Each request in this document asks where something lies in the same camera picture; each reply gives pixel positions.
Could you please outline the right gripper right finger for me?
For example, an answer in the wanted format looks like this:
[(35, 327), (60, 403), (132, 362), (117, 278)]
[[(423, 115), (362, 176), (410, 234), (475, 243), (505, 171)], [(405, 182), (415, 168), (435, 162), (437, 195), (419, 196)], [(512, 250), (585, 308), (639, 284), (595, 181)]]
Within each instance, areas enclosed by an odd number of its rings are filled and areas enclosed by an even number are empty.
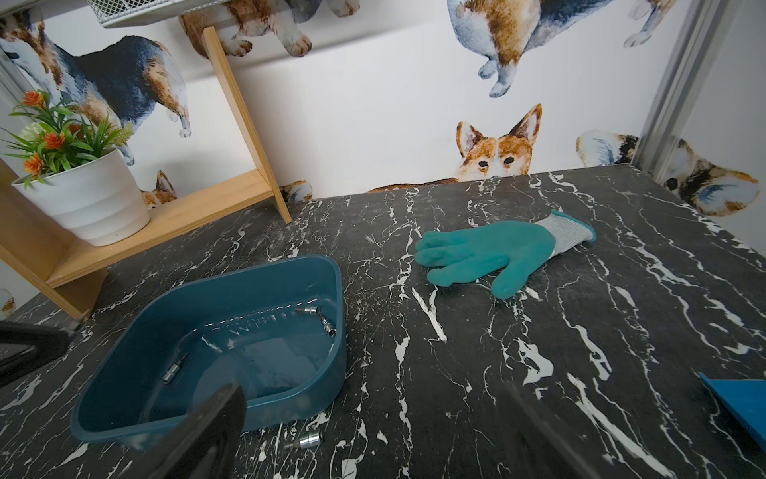
[(576, 431), (512, 382), (499, 390), (499, 431), (514, 478), (598, 477)]

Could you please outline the teal plastic storage box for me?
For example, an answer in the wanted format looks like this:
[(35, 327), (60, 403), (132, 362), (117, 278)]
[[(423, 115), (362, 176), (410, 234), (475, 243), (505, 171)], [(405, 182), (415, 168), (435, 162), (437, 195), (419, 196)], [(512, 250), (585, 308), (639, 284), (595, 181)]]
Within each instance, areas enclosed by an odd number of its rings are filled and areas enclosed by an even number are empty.
[[(316, 305), (335, 325), (298, 307)], [(169, 385), (163, 376), (188, 357)], [(138, 450), (226, 384), (243, 389), (245, 430), (309, 419), (327, 409), (346, 377), (339, 266), (305, 255), (200, 279), (171, 289), (131, 322), (79, 396), (72, 434), (85, 443)]]

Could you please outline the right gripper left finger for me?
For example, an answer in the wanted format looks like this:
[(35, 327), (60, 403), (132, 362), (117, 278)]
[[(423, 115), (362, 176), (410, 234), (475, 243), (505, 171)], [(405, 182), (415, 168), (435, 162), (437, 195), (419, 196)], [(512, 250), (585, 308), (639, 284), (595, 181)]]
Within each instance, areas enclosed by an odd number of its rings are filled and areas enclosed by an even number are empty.
[(233, 474), (247, 403), (226, 384), (189, 413), (134, 470), (136, 478), (229, 478)]

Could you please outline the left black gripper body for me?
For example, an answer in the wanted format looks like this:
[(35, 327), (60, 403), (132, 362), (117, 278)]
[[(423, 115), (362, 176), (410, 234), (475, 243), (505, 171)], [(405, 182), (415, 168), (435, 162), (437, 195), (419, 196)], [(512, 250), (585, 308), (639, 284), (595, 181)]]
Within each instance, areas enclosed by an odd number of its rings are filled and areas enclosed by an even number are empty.
[(78, 321), (72, 319), (59, 329), (44, 325), (26, 325), (2, 321), (1, 344), (20, 349), (1, 359), (1, 387), (62, 357), (78, 332)]

